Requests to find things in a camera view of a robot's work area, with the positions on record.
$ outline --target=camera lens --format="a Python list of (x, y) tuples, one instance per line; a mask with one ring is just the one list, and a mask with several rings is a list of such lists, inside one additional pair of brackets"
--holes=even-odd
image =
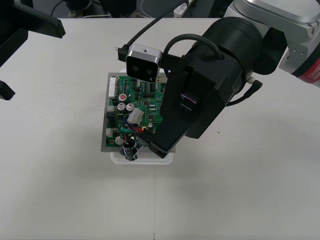
[(133, 67), (132, 67), (132, 70), (135, 71), (135, 72), (138, 72), (138, 71), (139, 71), (139, 68), (138, 68), (137, 66), (133, 66)]
[(149, 75), (149, 76), (152, 75), (152, 71), (151, 71), (150, 69), (145, 70), (145, 73), (146, 73), (147, 75)]

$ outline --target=green wire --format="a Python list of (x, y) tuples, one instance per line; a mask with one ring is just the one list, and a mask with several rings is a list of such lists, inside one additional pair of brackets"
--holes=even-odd
[(131, 131), (130, 129), (126, 129), (126, 128), (124, 128), (124, 127), (121, 127), (121, 131), (122, 131), (122, 132), (125, 132), (125, 133), (127, 133), (127, 134), (132, 134), (132, 133), (133, 133), (133, 131)]

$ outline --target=white connector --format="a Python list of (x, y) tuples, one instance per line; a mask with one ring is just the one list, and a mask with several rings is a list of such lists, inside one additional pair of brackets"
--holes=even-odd
[(186, 13), (190, 5), (194, 2), (195, 0), (189, 0), (189, 4), (187, 5), (186, 3), (181, 4), (178, 6), (174, 11), (173, 15), (174, 18), (182, 18), (182, 16)]

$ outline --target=white tray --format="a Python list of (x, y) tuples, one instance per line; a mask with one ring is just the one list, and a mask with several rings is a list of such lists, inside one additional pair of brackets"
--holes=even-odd
[(135, 161), (128, 161), (118, 152), (111, 152), (111, 160), (119, 165), (156, 165), (168, 166), (174, 160), (174, 153), (170, 152), (164, 159), (161, 159), (153, 152), (141, 152), (138, 159)]

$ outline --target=circuit board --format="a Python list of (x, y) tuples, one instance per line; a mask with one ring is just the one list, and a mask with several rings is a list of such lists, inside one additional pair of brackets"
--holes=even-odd
[(160, 116), (161, 104), (163, 101), (167, 78), (160, 74), (156, 83), (140, 81), (129, 76), (110, 76), (106, 100), (106, 147), (119, 147), (116, 144), (116, 137), (122, 134), (121, 128), (127, 122), (131, 111), (119, 110), (118, 104), (133, 104), (135, 108), (144, 112), (140, 128), (147, 128), (155, 133), (162, 121)]

